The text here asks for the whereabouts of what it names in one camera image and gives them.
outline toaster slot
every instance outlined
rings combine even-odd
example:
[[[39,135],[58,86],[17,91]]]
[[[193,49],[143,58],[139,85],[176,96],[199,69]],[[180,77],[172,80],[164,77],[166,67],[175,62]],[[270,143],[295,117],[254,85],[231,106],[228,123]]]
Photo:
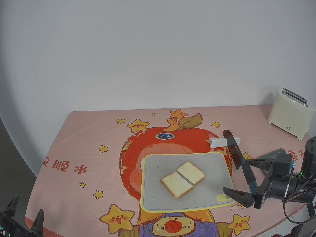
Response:
[[[294,93],[293,91],[290,91],[286,88],[283,88],[283,91],[282,91],[283,95],[293,99],[294,101],[302,104],[302,105],[305,105],[307,107],[307,101],[304,97],[301,97],[300,95]]]

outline gray cutting board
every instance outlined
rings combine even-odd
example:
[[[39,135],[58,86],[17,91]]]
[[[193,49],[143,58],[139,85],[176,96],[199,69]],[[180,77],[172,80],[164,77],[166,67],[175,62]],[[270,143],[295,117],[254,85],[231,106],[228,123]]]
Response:
[[[179,199],[174,198],[160,179],[177,171],[185,162],[199,168],[205,178]],[[149,155],[144,158],[141,207],[147,212],[198,211],[233,204],[223,187],[233,189],[224,156],[219,152],[187,155]]]

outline red apple illustration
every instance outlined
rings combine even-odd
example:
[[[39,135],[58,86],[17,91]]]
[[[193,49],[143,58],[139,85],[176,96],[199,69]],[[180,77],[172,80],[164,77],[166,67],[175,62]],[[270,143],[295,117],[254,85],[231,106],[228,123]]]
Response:
[[[120,154],[120,172],[122,182],[131,196],[140,200],[142,184],[141,161],[145,156],[210,152],[210,145],[207,140],[209,140],[210,136],[214,138],[218,138],[218,136],[210,133],[210,131],[199,128],[188,128],[185,125],[187,123],[182,125],[183,129],[175,131],[164,131],[165,127],[152,127],[148,128],[145,132],[138,131],[128,138]],[[214,149],[214,151],[219,150],[224,153],[231,175],[232,159],[229,151],[227,147]]]
[[[180,221],[177,221],[177,218],[175,218],[174,220],[169,220],[166,222],[165,224],[165,230],[168,233],[177,233],[182,229],[182,224]]]

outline white wall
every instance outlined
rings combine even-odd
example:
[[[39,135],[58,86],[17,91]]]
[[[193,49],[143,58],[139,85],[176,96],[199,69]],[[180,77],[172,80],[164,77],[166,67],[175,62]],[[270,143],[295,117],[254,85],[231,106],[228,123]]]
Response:
[[[316,105],[315,29],[316,0],[2,0],[0,116],[37,174],[72,111],[271,104],[279,86]]]

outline knife blade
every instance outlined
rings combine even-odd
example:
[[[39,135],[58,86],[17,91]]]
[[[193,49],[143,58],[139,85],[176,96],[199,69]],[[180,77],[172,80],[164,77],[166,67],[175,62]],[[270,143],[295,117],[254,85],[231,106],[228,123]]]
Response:
[[[227,147],[236,169],[238,170],[240,166],[242,167],[250,192],[254,194],[257,190],[257,182],[250,165],[246,164],[246,159],[243,157],[232,133],[228,130],[224,130],[223,136],[227,139]]]

